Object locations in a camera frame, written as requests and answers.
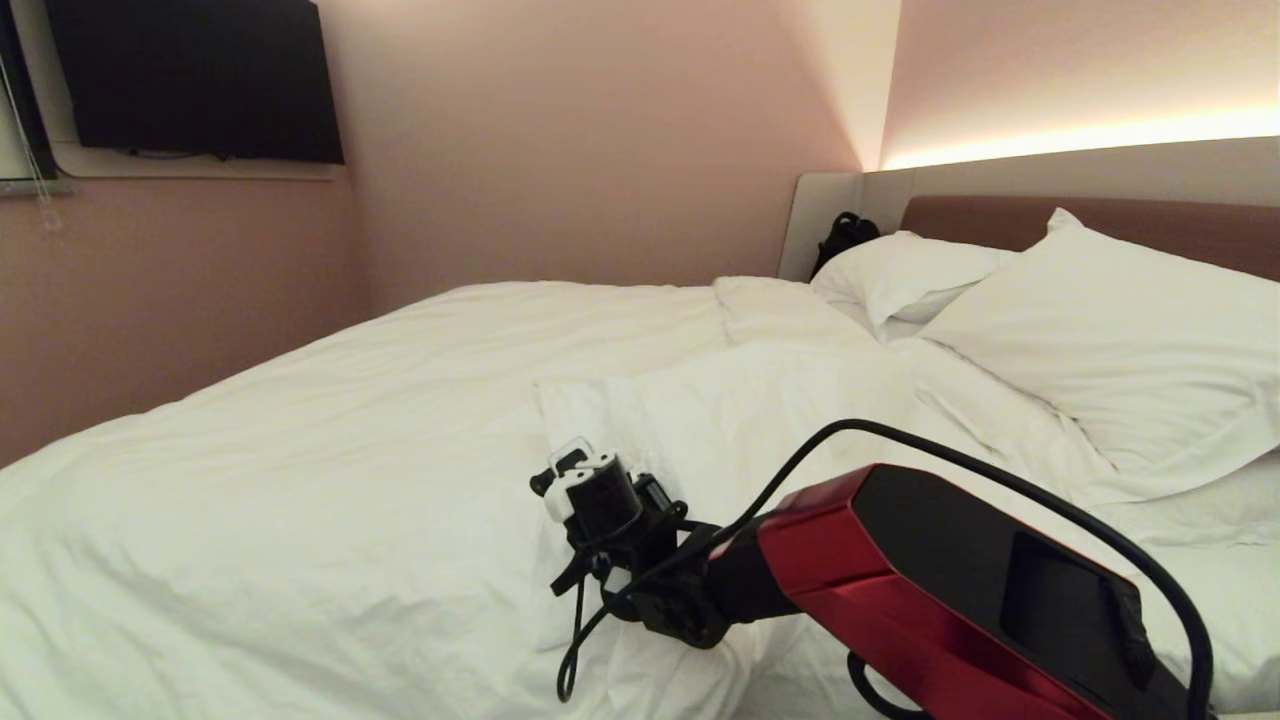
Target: wall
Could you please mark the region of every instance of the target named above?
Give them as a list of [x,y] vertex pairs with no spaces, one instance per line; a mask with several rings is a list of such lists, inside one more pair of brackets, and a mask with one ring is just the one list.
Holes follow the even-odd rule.
[[369,315],[351,186],[86,181],[0,199],[0,466]]
[[1128,197],[1280,208],[1280,138],[1247,137],[996,158],[867,173],[860,211],[899,228],[911,197]]
[[886,169],[1280,133],[1275,0],[905,0]]
[[[809,36],[829,3],[323,0],[376,307],[772,274],[800,173],[859,168]],[[884,76],[873,127],[886,45],[844,70]]]

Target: headboard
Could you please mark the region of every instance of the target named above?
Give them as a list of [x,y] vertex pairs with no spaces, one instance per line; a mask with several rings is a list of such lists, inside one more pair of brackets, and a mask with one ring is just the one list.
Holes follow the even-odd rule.
[[1089,197],[913,197],[902,229],[924,237],[1027,250],[1055,208],[1111,237],[1280,281],[1280,208]]

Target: pillow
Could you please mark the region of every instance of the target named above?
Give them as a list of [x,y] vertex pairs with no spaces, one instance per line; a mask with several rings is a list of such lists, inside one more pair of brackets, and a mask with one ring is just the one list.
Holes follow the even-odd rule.
[[927,323],[1016,255],[901,231],[841,252],[823,265],[812,284],[823,300],[865,307],[873,331],[883,340],[891,316]]
[[1071,418],[1116,469],[1073,489],[1088,505],[1185,492],[1280,445],[1280,284],[1061,209],[919,337]]
[[1280,451],[1193,491],[1094,512],[1147,544],[1280,544]]

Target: black bag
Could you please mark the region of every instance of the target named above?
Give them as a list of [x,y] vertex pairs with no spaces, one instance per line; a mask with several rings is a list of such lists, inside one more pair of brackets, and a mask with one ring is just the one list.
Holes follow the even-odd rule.
[[852,213],[841,213],[831,225],[831,234],[818,245],[818,264],[813,266],[813,274],[809,275],[809,279],[818,274],[827,260],[877,237],[879,237],[879,228],[876,227],[876,223]]

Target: television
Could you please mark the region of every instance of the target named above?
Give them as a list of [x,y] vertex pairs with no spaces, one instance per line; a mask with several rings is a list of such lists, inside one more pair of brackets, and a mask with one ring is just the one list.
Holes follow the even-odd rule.
[[45,6],[81,145],[343,163],[310,0]]

